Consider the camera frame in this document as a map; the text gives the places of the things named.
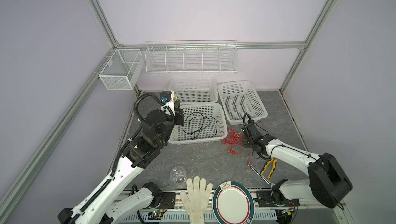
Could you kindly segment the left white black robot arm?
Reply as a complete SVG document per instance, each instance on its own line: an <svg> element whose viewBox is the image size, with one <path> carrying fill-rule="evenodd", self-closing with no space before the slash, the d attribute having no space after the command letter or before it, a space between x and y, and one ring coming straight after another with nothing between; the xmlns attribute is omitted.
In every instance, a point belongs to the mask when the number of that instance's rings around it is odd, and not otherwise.
<svg viewBox="0 0 396 224"><path fill-rule="evenodd" d="M131 214L160 204L162 191L146 183L129 197L116 201L136 178L167 146L174 126L184 124L184 112L173 91L142 94L134 104L140 121L138 130L117 153L110 173L81 203L58 214L62 224L118 224Z"/></svg>

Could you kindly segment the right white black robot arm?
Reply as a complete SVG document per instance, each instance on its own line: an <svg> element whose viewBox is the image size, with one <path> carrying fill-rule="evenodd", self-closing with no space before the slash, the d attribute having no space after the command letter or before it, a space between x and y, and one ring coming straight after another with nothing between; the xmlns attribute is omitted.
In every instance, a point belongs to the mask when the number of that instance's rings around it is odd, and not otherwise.
<svg viewBox="0 0 396 224"><path fill-rule="evenodd" d="M310 153L288 145L269 133L262 134L259 131L261 127L247 113L242 123L243 145L266 161L263 169L267 169L269 164L275 165L275 160L281 160L308 176L306 180L283 179L278 183L272 183L265 177L271 189L270 202L282 206L291 200L316 200L330 209L341 206L353 184L333 155Z"/></svg>

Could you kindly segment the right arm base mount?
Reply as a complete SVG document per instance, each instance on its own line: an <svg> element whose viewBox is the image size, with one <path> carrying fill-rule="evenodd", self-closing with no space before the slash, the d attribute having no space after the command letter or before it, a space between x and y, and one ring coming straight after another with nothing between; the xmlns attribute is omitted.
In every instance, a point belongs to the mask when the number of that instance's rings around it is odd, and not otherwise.
<svg viewBox="0 0 396 224"><path fill-rule="evenodd" d="M259 207L297 207L300 206L298 199L288 200L278 193L274 193L271 189L264 189L255 192L256 197L253 199L258 203Z"/></svg>

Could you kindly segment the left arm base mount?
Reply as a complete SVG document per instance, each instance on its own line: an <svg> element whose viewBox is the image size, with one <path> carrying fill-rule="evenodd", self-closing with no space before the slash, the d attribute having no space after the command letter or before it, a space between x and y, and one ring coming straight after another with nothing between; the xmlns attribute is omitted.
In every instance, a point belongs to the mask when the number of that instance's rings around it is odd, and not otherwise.
<svg viewBox="0 0 396 224"><path fill-rule="evenodd" d="M175 192L162 192L159 197L155 197L153 203L143 208L148 209L174 209L176 204L176 193Z"/></svg>

